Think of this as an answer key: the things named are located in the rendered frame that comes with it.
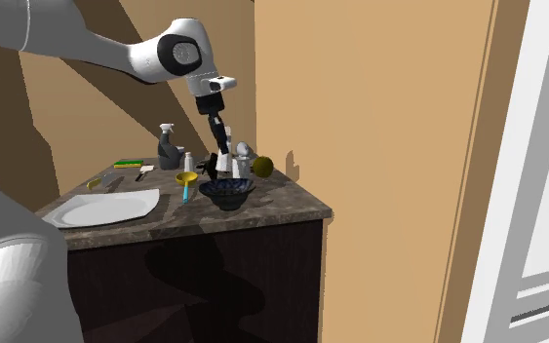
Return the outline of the dark grey spray bottle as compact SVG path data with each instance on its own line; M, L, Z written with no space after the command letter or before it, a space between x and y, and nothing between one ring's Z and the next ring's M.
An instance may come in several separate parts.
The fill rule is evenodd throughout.
M173 124L161 124L162 131L158 143L158 161L159 167L162 170L176 170L180 165L180 160L183 157L184 148L177 147L170 143L170 134L173 132Z

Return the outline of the dark cabinet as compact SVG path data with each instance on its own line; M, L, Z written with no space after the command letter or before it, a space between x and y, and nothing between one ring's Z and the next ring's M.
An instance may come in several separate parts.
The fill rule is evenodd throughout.
M73 250L85 343L317 343L320 219Z

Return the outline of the dark blue bowl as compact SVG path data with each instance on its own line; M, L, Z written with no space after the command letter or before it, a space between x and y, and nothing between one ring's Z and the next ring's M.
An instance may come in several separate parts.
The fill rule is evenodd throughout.
M255 190L255 184L247 178L222 178L199 185L199 192L208 197L220 210L238 210Z

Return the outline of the tall white bottle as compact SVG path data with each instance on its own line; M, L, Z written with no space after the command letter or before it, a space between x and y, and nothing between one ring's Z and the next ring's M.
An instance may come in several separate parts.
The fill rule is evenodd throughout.
M223 153L221 150L218 150L217 152L216 170L218 172L230 172L232 166L231 128L229 126L225 126L224 129L226 134L225 144L227 152Z

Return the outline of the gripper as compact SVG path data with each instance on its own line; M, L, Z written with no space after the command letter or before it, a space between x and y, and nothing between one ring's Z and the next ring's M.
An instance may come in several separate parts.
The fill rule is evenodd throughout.
M225 109L224 100L221 93L210 95L196 96L196 106L201 115L208 115L208 122L211 131L216 139L218 150L222 155L229 153L227 147L227 134L225 126L218 112Z

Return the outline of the white and grey shaker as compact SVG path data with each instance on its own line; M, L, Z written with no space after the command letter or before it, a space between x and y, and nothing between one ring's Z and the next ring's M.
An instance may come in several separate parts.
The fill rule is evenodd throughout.
M232 160L232 175L234 178L248 178L251 173L250 166L251 148L240 141L236 146L236 156Z

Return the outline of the white plate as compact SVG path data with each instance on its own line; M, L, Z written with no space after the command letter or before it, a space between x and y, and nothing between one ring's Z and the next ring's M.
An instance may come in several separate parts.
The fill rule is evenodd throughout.
M42 219L58 228L91 227L146 216L160 199L159 189L76 195Z

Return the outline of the white door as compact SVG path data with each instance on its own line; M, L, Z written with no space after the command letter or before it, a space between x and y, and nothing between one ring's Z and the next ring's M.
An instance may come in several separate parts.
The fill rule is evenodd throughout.
M549 343L549 0L530 0L460 343Z

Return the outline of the yellow-green round fruit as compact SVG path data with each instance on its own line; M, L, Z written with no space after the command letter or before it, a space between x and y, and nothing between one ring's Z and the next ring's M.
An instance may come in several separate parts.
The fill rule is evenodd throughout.
M252 170L256 176L267 178L273 173L273 161L269 157L259 156L253 162Z

